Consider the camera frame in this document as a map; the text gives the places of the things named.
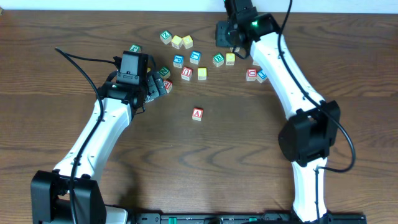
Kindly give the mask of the red letter A block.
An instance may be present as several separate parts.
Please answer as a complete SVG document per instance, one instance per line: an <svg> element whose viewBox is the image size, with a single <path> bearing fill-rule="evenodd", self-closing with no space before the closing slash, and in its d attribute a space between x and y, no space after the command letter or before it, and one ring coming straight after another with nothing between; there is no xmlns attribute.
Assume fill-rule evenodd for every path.
<svg viewBox="0 0 398 224"><path fill-rule="evenodd" d="M201 108L194 108L192 113L192 119L196 121L201 121L203 117L203 110Z"/></svg>

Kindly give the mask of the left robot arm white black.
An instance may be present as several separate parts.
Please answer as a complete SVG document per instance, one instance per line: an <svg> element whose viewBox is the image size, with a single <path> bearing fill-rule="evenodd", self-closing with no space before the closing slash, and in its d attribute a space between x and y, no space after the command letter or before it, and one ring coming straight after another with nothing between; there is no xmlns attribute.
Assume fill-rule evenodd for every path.
<svg viewBox="0 0 398 224"><path fill-rule="evenodd" d="M39 170L30 184L34 223L130 223L124 208L106 205L99 181L116 141L144 102L166 94L164 81L149 72L140 84L106 80L101 97L68 154L53 171Z"/></svg>

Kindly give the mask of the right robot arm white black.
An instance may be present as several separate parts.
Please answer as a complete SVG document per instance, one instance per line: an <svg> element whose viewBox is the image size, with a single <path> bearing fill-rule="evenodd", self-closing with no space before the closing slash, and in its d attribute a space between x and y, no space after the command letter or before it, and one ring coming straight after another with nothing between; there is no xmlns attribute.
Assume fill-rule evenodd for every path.
<svg viewBox="0 0 398 224"><path fill-rule="evenodd" d="M296 220L313 223L327 215L323 178L335 143L340 107L327 102L309 84L293 59L272 15L244 20L230 17L216 25L218 47L242 47L259 64L281 102L287 122L278 135L279 147L291 162Z"/></svg>

